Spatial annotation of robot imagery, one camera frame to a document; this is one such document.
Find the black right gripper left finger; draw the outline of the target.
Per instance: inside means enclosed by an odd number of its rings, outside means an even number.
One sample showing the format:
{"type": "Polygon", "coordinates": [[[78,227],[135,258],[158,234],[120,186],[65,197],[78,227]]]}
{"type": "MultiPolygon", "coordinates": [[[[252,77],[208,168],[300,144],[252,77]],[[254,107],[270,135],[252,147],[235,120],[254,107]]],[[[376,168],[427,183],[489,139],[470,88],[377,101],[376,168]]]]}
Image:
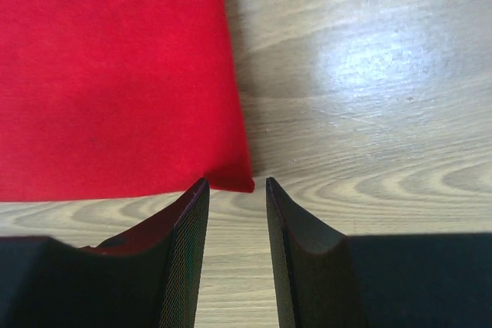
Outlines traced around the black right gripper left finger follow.
{"type": "Polygon", "coordinates": [[[46,236],[1,239],[3,327],[192,327],[210,189],[174,203],[95,247],[46,236]]]}

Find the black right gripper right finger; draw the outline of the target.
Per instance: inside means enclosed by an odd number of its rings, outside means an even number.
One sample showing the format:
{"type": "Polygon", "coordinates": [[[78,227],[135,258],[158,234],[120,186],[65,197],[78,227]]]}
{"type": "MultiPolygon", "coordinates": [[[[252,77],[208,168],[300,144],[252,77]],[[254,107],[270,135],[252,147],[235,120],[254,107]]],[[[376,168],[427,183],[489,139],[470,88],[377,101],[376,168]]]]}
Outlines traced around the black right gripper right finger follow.
{"type": "Polygon", "coordinates": [[[348,236],[265,190],[280,326],[491,325],[489,233],[348,236]]]}

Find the red t shirt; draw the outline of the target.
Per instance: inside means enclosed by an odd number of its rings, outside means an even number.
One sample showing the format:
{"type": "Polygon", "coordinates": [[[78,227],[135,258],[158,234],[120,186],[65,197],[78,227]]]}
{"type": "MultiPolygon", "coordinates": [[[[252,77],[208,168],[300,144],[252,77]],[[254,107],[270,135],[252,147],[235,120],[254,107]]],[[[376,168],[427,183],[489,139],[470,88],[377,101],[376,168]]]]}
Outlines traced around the red t shirt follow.
{"type": "Polygon", "coordinates": [[[1,199],[254,181],[224,0],[1,0],[1,199]]]}

